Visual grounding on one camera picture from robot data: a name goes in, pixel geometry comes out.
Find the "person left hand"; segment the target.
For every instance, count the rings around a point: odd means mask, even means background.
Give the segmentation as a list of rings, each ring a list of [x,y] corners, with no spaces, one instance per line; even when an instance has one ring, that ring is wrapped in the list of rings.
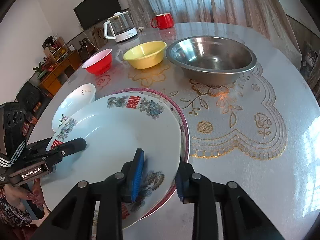
[[[22,187],[13,187],[10,184],[4,185],[4,194],[7,202],[19,210],[25,211],[26,208],[22,200],[30,200],[38,208],[43,207],[44,197],[39,179],[35,179],[31,191]]]

